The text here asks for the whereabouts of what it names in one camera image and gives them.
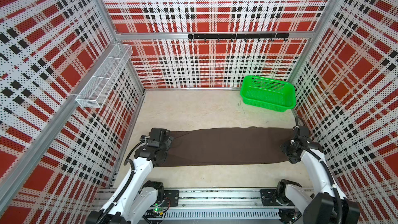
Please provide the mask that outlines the brown trousers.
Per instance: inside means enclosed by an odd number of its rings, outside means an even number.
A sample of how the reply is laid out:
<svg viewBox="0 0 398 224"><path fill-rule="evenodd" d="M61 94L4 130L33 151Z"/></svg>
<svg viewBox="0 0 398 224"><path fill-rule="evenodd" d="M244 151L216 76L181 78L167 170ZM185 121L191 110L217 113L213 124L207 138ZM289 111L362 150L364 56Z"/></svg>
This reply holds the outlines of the brown trousers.
<svg viewBox="0 0 398 224"><path fill-rule="evenodd" d="M161 167L271 164L288 160L280 146L292 138L286 128L213 128L173 131Z"/></svg>

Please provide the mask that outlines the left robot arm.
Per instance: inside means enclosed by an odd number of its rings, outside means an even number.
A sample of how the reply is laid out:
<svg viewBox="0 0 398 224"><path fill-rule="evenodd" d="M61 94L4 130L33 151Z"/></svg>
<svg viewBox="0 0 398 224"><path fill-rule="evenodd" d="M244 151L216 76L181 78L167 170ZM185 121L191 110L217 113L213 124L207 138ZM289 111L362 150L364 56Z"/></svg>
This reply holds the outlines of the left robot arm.
<svg viewBox="0 0 398 224"><path fill-rule="evenodd" d="M123 164L130 169L122 183L99 211L91 211L86 223L137 224L143 219L150 224L151 218L162 217L171 206L164 184L144 180L154 167L166 161L173 140L170 130L162 128L142 135L124 160Z"/></svg>

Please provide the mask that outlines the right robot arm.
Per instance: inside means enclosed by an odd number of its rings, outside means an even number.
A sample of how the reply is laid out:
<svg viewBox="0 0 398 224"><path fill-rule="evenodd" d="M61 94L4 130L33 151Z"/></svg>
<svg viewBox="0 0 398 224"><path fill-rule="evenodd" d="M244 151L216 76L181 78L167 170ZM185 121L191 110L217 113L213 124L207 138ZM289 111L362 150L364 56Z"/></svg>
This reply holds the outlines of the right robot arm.
<svg viewBox="0 0 398 224"><path fill-rule="evenodd" d="M304 163L314 196L309 196L300 184L282 179L274 194L278 204L293 204L305 224L358 223L359 204L348 200L340 189L329 170L321 145L310 139L307 127L296 125L291 140L283 143L281 149L290 163Z"/></svg>

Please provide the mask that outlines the green plastic basket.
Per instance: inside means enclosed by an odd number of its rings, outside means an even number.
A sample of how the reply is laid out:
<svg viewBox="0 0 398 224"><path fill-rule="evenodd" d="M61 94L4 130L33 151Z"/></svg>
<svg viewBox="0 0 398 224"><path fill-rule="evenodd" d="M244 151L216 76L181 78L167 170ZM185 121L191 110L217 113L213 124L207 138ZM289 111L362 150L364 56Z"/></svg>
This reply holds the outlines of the green plastic basket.
<svg viewBox="0 0 398 224"><path fill-rule="evenodd" d="M240 95L247 105L285 112L296 106L295 87L280 80L246 76Z"/></svg>

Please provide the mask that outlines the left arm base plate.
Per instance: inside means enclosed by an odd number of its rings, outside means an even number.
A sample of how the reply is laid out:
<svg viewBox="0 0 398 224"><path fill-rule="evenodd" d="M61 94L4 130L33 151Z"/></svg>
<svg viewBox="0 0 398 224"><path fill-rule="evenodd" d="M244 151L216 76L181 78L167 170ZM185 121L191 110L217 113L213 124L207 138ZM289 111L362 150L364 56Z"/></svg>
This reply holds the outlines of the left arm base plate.
<svg viewBox="0 0 398 224"><path fill-rule="evenodd" d="M165 190L163 200L159 203L155 203L155 207L177 207L179 203L179 190Z"/></svg>

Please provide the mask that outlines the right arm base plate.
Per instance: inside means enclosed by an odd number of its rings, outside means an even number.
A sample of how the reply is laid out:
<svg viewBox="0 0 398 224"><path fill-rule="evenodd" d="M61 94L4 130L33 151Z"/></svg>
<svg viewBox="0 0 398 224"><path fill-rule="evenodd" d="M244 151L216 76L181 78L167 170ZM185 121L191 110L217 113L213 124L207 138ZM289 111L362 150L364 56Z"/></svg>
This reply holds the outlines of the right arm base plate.
<svg viewBox="0 0 398 224"><path fill-rule="evenodd" d="M293 207L293 203L288 200L280 200L277 198L277 189L261 189L260 199L263 206L288 206Z"/></svg>

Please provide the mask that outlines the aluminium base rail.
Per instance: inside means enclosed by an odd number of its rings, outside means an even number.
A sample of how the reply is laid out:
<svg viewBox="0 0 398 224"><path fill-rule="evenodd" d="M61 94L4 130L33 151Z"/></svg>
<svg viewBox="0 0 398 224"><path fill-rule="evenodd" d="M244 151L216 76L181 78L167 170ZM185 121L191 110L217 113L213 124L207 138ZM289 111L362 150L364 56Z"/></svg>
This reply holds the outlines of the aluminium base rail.
<svg viewBox="0 0 398 224"><path fill-rule="evenodd" d="M261 189L266 188L166 188L179 190L179 203L173 208L265 208L283 206L263 206Z"/></svg>

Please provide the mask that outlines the black hook rail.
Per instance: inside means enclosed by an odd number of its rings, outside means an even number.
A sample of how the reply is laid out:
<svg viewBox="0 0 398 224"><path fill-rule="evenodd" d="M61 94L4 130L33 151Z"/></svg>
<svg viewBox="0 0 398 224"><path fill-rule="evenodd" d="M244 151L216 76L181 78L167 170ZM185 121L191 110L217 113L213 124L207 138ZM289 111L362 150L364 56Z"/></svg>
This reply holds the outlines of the black hook rail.
<svg viewBox="0 0 398 224"><path fill-rule="evenodd" d="M229 33L229 34L188 34L189 40L200 39L200 40L210 40L210 39L288 39L289 33Z"/></svg>

